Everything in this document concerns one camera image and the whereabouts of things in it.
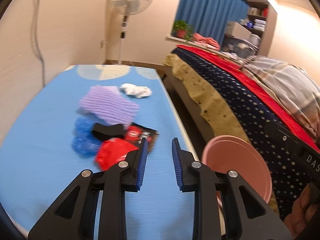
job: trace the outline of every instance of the blue table surface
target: blue table surface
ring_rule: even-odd
[[[159,136],[148,155],[141,190],[126,193],[128,240],[192,239],[194,195],[179,191],[171,154],[174,137],[183,149],[187,149],[187,142],[156,71],[127,67],[126,74],[104,68],[77,65],[62,72],[18,117],[0,148],[0,201],[4,209],[29,231],[82,170],[100,171],[94,158],[82,158],[71,148],[74,123],[81,116],[79,100],[95,85],[133,83],[153,92],[141,99],[123,94],[140,106],[134,122],[158,130]],[[123,76],[107,79],[112,75]]]

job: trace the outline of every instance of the electrical cable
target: electrical cable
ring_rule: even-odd
[[[31,47],[33,54],[41,63],[41,77],[42,77],[42,87],[45,87],[45,61],[41,53],[39,40],[38,40],[38,20],[39,20],[39,8],[40,0],[33,0],[33,17],[31,22]]]

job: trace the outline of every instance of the purple striped sponge cloth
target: purple striped sponge cloth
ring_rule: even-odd
[[[126,128],[132,123],[139,109],[136,103],[102,86],[91,87],[80,100],[79,105],[86,112],[96,114],[109,125],[122,123]]]

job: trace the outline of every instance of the pink bucket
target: pink bucket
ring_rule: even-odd
[[[230,135],[211,139],[204,148],[202,163],[211,170],[237,171],[268,203],[272,194],[270,171],[261,155],[244,140]]]

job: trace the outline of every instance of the yellow blanket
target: yellow blanket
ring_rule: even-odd
[[[168,54],[163,64],[172,67],[172,74],[182,81],[189,96],[199,105],[201,116],[209,123],[215,136],[233,135],[250,143],[237,117],[212,85],[176,54]],[[269,205],[279,216],[273,192]]]

